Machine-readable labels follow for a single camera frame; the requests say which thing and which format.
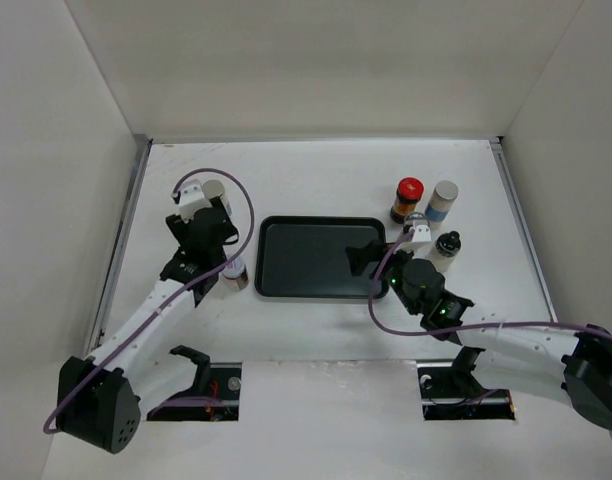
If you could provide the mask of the silver lid blue shaker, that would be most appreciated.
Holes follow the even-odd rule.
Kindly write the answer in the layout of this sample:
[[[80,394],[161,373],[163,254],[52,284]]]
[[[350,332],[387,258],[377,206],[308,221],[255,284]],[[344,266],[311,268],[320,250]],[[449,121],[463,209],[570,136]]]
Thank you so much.
[[[204,196],[209,200],[218,198],[222,203],[224,209],[226,210],[227,214],[229,216],[232,215],[232,208],[230,206],[225,187],[221,181],[216,179],[210,179],[205,181],[202,184],[202,191],[204,193]]]

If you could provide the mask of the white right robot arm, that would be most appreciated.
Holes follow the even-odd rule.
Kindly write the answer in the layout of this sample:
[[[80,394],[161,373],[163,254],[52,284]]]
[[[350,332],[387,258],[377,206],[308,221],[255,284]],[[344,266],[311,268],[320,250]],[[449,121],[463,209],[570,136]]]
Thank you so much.
[[[457,393],[521,391],[559,402],[612,431],[612,334],[606,329],[509,321],[447,290],[444,275],[430,261],[397,243],[371,241],[345,253],[352,275],[374,264],[372,281],[387,284],[406,312],[419,317],[420,327],[410,337],[459,346],[449,373]]]

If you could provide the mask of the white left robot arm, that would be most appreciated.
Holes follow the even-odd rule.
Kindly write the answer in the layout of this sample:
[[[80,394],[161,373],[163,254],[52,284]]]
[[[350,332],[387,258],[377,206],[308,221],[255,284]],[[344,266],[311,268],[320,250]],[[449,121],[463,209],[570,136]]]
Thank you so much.
[[[72,356],[62,365],[46,432],[63,432],[116,454],[160,404],[181,394],[216,398],[207,354],[177,345],[162,359],[155,355],[166,334],[215,286],[227,260],[225,248],[239,232],[219,198],[188,219],[168,216],[166,225],[177,251],[120,330],[87,357]]]

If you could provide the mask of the black rectangular tray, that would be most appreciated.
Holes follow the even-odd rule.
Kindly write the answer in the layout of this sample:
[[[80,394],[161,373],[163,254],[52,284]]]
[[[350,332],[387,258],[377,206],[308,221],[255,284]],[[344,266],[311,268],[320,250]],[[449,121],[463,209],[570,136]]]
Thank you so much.
[[[369,273],[352,275],[345,249],[385,238],[371,217],[269,216],[260,224],[255,289],[266,298],[365,301]]]

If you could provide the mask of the clear lid salt grinder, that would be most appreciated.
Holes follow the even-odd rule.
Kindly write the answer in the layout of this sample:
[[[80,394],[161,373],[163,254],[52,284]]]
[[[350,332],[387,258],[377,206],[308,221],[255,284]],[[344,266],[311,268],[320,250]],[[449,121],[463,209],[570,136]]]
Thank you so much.
[[[429,220],[427,216],[421,212],[412,212],[404,218],[402,234],[406,235],[411,230],[417,229],[418,227],[425,227],[427,229],[430,229]]]

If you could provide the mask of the red lid sauce jar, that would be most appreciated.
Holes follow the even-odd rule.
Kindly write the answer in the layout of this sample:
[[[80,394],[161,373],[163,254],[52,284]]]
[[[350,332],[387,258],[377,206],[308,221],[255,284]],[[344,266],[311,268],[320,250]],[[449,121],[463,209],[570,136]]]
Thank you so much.
[[[390,209],[391,219],[402,224],[405,217],[412,213],[424,193],[424,184],[415,177],[402,178],[397,185],[395,200]]]

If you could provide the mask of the black cap white bottle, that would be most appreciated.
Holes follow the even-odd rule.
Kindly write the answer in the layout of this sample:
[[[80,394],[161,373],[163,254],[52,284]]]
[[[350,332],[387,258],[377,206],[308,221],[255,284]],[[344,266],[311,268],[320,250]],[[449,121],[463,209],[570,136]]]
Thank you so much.
[[[429,260],[437,272],[445,273],[461,250],[460,233],[453,230],[441,234],[430,248],[426,259]]]

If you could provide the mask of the blue label spice shaker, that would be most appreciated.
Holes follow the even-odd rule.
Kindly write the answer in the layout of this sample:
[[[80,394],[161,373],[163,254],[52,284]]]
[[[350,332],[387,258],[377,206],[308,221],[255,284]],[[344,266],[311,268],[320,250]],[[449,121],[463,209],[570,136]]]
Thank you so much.
[[[458,186],[452,181],[442,180],[435,185],[424,211],[431,225],[438,226],[445,220],[458,194]]]

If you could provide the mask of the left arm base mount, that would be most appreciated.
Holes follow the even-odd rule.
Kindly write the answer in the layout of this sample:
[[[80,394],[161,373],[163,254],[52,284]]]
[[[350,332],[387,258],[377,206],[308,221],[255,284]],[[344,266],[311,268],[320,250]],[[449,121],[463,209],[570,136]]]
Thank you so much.
[[[175,388],[146,413],[155,422],[231,422],[239,420],[243,367],[213,363],[210,356],[179,345],[169,351],[191,374],[190,383]]]

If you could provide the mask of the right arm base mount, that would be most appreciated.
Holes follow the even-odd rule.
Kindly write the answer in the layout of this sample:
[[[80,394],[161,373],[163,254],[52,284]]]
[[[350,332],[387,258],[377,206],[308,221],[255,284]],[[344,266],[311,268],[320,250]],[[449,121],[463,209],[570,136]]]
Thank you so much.
[[[510,392],[486,389],[474,378],[474,361],[480,353],[480,349],[463,347],[453,360],[417,363],[425,420],[515,420]]]

